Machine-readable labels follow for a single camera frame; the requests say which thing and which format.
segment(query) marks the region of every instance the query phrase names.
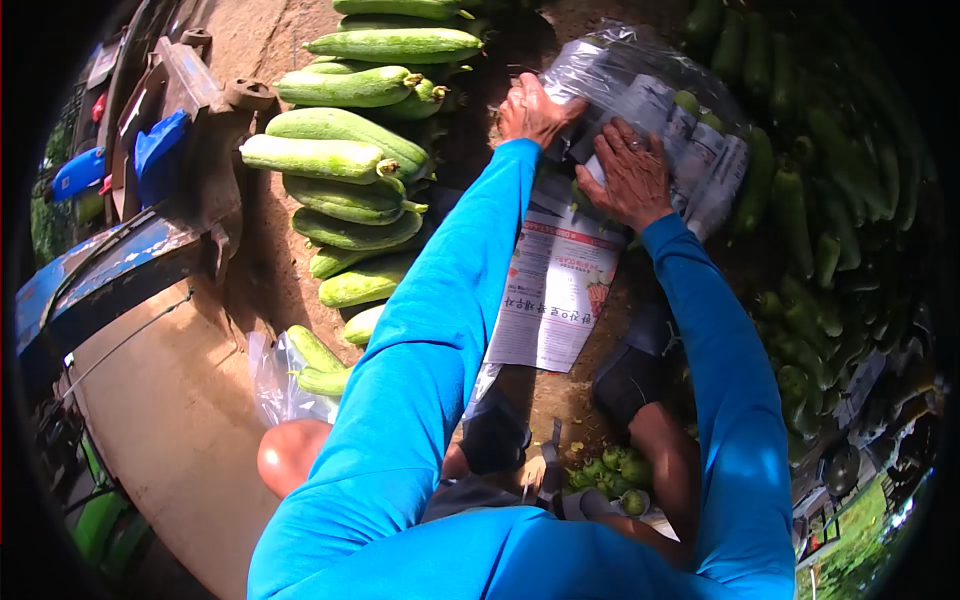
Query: wire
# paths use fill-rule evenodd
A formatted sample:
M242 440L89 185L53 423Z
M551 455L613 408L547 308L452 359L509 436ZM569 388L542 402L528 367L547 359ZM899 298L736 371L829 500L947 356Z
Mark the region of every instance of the wire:
M132 339L133 336L135 336L137 333L139 333L139 332L143 331L144 329L146 329L148 326L150 326L151 324L153 324L157 319L159 319L159 318L162 317L163 315L166 315L166 314L168 314L168 313L172 313L172 312L174 311L174 309L176 309L176 308L177 308L178 306L180 306L181 304L183 304L183 303L185 303L185 302L189 302L192 297L193 297L193 286L190 286L189 288L187 288L186 296L184 296L182 299L180 299L180 300L174 302L173 304L167 306L166 308L164 308L164 309L163 309L163 312L158 313L155 317L153 317L152 319L150 319L148 322L146 322L146 323L144 323L143 325L141 325L140 327L138 327L135 332L133 332L133 333L131 333L130 335L128 335L128 336L127 336L126 338L124 338L119 344L117 344L116 346L114 346L113 348L111 348L106 354L104 354L103 356L101 356L101 357L97 360L97 362L93 363L93 365L91 365L90 368L87 369L87 370L84 372L84 374L82 374L80 377L77 378L76 381L74 381L73 383L70 384L70 387L67 388L67 389L66 389L66 392L63 393L63 397L69 396L69 394L70 394L71 392L73 392L73 389L76 388L76 387L80 384L80 382L83 381L83 380L86 378L87 375L89 375L94 369L96 369L97 367L99 367L102 362L104 362L105 360L107 360L107 358L108 358L111 354L113 354L115 351L117 351L118 349L120 349L120 347L123 346L124 344L126 344L130 339Z
M97 245L94 247L94 249L90 251L90 253L87 256L85 256L84 259L81 260L76 267L71 269L69 273L63 276L63 280L60 281L60 284L57 286L57 289L54 290L54 293L50 295L50 299L48 299L46 306L43 307L43 312L40 313L39 326L41 331L43 330L44 327L47 326L47 322L50 321L50 316L54 312L54 307L57 306L57 300L60 299L60 295L63 293L63 290L68 288L73 283L73 280L76 279L80 273L85 271L86 268L90 266L90 264L94 261L94 259L96 259L100 255L100 252L102 252L103 249L106 248L110 242L120 237L122 233L125 233L130 228L137 225L137 222L140 220L140 218L145 216L147 213L152 212L154 208L156 208L156 205L148 206L147 208L144 208L143 210L138 212L128 222L124 223L119 228L112 231L110 235L108 235L102 241L98 242Z
M77 500L76 502L74 502L74 503L71 504L70 506L66 507L65 509L63 509L63 516L67 516L67 515L69 515L70 513L76 511L77 509L79 509L80 507L82 507L84 504L86 504L86 503L89 502L90 500L94 500L94 499L96 499L96 498L99 498L99 497L102 496L102 495L107 495L108 493L113 493L113 492L116 492L116 491L117 491L116 488L114 488L113 486L107 486L107 487L105 487L105 488L101 488L100 490L97 490L97 491L94 492L94 493L90 493L90 494L84 496L83 498Z

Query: plastic bag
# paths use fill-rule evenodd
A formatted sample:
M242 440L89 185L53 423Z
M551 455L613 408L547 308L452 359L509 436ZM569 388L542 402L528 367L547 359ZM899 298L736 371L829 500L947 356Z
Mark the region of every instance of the plastic bag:
M652 29L608 19L603 24L602 31L567 43L540 76L554 101L565 104L580 96L590 102L575 131L564 132L559 154L565 151L585 164L603 185L593 154L593 138L603 124L619 116L637 132L656 132L670 167L671 203L703 241L727 218L743 180L749 154L738 134L750 123L715 75L660 41ZM678 90L693 93L698 114L674 103ZM700 121L705 112L725 130Z
M580 96L602 110L618 107L637 75L648 75L674 90L686 89L701 107L737 132L750 124L739 104L709 70L661 41L647 26L628 26L603 19L604 29L564 45L561 53L540 75L547 94L565 104ZM596 111L585 115L597 118Z
M267 427L287 420L319 419L333 423L340 398L309 394L297 385L294 372L306 367L300 351L280 334L272 347L262 333L247 335L247 358L253 381L253 410Z

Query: left hand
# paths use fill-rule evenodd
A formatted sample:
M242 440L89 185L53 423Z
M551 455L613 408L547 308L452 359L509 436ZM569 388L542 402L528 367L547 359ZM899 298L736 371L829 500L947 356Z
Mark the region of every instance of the left hand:
M550 100L532 73L520 75L520 85L511 87L500 104L497 128L504 142L526 137L546 150L553 136L587 109L587 101L574 98L565 105Z

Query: bare knee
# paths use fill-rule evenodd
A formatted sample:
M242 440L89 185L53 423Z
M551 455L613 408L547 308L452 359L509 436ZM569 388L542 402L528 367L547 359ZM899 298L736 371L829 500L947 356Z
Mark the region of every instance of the bare knee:
M321 420L298 419L275 425L263 434L256 468L271 492L284 498L306 481L330 428Z

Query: concrete surface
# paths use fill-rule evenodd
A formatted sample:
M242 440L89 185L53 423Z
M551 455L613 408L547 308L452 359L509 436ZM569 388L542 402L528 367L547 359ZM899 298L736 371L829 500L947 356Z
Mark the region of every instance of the concrete surface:
M185 291L173 286L87 340L74 352L75 373ZM221 598L244 597L253 547L277 504L256 472L264 427L249 379L230 329L189 302L81 384L108 468L180 562Z

